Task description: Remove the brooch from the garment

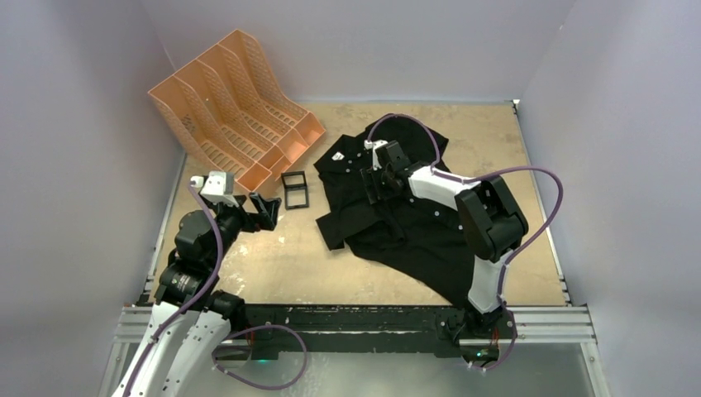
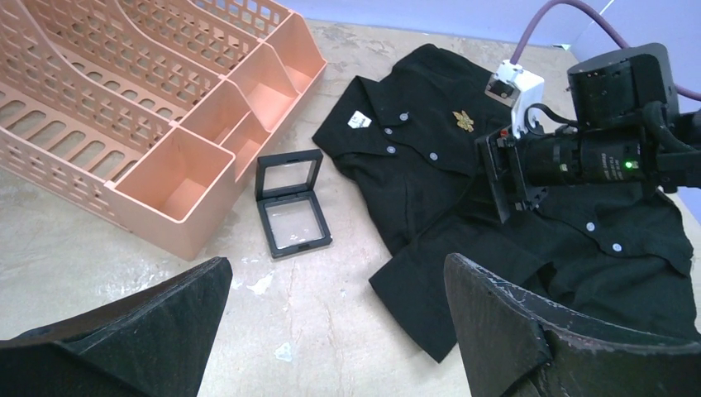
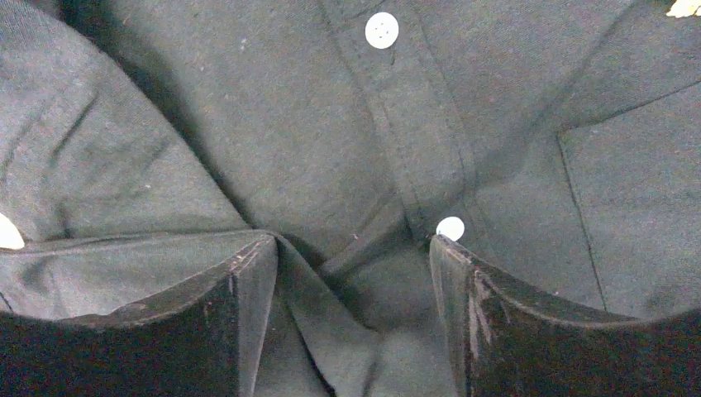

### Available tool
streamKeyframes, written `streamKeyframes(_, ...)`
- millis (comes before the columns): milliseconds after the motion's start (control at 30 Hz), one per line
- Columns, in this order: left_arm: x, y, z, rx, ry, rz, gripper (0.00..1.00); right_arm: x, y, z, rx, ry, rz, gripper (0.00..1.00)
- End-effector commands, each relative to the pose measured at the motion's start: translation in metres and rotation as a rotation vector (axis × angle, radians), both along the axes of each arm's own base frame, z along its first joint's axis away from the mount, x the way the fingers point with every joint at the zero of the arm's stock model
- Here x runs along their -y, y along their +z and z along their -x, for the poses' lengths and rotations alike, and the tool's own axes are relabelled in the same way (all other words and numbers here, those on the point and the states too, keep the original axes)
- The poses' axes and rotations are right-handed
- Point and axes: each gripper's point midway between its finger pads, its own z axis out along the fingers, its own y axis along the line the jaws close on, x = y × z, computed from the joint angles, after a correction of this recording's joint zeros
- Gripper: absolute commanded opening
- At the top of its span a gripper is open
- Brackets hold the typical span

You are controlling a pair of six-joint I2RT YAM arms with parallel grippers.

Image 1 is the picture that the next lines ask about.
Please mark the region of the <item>black button shirt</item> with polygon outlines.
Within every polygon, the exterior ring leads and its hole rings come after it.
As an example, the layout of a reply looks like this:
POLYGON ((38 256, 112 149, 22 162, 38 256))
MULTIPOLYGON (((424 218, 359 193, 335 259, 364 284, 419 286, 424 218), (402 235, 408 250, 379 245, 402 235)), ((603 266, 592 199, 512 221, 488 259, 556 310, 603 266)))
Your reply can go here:
POLYGON ((315 162, 330 211, 317 219, 329 250, 349 247, 361 259, 377 261, 433 289, 450 304, 468 304, 474 253, 465 241, 458 213, 431 200, 403 196, 372 204, 361 170, 372 165, 363 141, 396 141, 412 162, 434 161, 449 140, 406 118, 391 118, 372 132, 342 135, 315 162))

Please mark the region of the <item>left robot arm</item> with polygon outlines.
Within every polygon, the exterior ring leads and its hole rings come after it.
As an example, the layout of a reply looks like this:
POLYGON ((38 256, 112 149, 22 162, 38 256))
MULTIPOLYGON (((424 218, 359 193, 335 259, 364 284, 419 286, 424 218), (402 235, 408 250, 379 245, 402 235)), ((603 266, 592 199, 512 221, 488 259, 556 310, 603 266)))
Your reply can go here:
POLYGON ((115 396, 180 396, 216 345, 246 330, 245 301, 214 289, 218 273, 241 232, 275 229, 281 201, 191 194, 200 208, 181 218, 147 329, 115 396))

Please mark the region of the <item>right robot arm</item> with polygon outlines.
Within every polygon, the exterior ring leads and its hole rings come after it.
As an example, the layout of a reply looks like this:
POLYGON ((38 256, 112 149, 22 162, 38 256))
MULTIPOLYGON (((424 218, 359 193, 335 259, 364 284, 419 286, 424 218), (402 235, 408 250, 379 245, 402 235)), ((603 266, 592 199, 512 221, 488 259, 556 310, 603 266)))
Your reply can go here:
POLYGON ((505 306, 507 259, 522 244, 528 223, 499 175, 469 179, 422 162, 411 162, 396 141, 365 141, 371 166, 361 176, 371 203, 424 199, 454 210, 458 229, 474 253, 464 315, 466 330, 482 337, 493 330, 505 306))

